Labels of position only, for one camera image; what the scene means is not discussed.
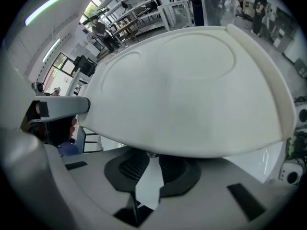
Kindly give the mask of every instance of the white ceiling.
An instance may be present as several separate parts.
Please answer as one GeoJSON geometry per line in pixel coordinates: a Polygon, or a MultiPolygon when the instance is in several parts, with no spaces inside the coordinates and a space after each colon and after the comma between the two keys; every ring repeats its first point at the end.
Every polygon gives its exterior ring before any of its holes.
{"type": "Polygon", "coordinates": [[[63,33],[74,34],[78,23],[74,25],[70,22],[80,18],[90,2],[90,0],[59,0],[25,26],[26,17],[46,1],[29,0],[16,16],[4,39],[4,45],[10,54],[9,58],[14,62],[13,65],[22,70],[26,76],[31,72],[37,59],[46,54],[48,45],[55,38],[63,33]]]}

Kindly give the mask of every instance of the black slot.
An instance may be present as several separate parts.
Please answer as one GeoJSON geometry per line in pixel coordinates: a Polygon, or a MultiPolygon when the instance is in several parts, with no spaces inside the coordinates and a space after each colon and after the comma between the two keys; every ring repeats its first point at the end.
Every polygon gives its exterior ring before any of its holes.
{"type": "Polygon", "coordinates": [[[265,208],[261,203],[241,183],[230,185],[227,188],[249,221],[252,221],[265,212],[265,208]]]}
{"type": "Polygon", "coordinates": [[[76,168],[80,168],[80,167],[83,167],[87,165],[86,162],[84,161],[80,161],[80,162],[75,162],[75,163],[69,163],[69,164],[66,164],[65,167],[68,171],[70,170],[73,170],[73,169],[76,169],[76,168]]]}

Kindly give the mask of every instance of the clear plastic cup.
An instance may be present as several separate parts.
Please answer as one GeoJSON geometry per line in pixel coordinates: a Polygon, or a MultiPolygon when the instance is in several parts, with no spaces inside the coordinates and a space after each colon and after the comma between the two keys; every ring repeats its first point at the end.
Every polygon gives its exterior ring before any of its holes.
{"type": "Polygon", "coordinates": [[[204,25],[227,26],[235,20],[236,0],[201,0],[204,25]]]}

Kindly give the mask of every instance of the white plastic cover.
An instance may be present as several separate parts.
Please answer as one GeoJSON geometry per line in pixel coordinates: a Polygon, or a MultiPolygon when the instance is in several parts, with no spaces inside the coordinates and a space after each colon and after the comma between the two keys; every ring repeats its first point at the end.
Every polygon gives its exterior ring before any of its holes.
{"type": "Polygon", "coordinates": [[[100,64],[80,125],[156,153],[213,158],[292,135],[291,94],[268,54],[235,27],[149,38],[100,64]]]}

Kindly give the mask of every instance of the ceiling light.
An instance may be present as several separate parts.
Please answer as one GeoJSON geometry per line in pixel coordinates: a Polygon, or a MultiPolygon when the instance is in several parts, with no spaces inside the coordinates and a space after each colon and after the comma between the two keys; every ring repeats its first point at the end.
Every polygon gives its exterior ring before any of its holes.
{"type": "Polygon", "coordinates": [[[52,45],[52,47],[50,48],[50,50],[47,52],[47,54],[45,55],[45,57],[43,58],[43,62],[45,62],[45,60],[47,59],[48,55],[50,54],[50,52],[53,50],[53,48],[58,44],[59,39],[54,43],[54,45],[52,45]]]}
{"type": "Polygon", "coordinates": [[[35,10],[28,18],[26,18],[25,20],[25,25],[30,24],[30,22],[32,20],[34,20],[34,18],[36,16],[38,16],[42,11],[44,11],[46,8],[48,8],[50,5],[54,4],[56,1],[58,0],[48,0],[47,2],[45,2],[42,6],[40,6],[37,10],[35,10]]]}

